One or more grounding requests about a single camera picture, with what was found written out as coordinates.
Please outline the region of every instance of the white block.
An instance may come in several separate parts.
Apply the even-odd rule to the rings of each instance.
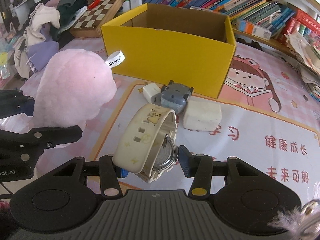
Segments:
[[[189,100],[184,113],[183,127],[199,131],[214,131],[221,119],[221,107],[218,103]]]
[[[161,92],[160,88],[156,85],[156,83],[151,83],[148,85],[145,85],[143,87],[143,96],[144,98],[149,102],[154,104],[154,96],[159,94]]]

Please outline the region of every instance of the checkered board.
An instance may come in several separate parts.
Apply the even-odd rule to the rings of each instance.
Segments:
[[[76,38],[100,37],[100,26],[111,20],[125,0],[101,0],[98,5],[85,14],[72,27]]]

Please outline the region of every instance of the yellow box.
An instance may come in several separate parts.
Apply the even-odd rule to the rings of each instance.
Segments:
[[[194,87],[217,98],[228,74],[236,41],[229,17],[212,12],[143,4],[101,27],[108,55],[125,61],[113,73]]]

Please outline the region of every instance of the pile of clothes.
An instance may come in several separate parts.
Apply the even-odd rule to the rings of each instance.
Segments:
[[[23,35],[14,46],[19,75],[29,78],[42,70],[59,50],[60,34],[86,12],[87,0],[42,0],[30,9]]]

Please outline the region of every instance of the toy car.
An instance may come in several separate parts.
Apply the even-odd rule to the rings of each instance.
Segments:
[[[161,106],[173,109],[176,114],[181,113],[189,97],[192,95],[193,87],[175,83],[170,80],[167,86],[161,88]]]

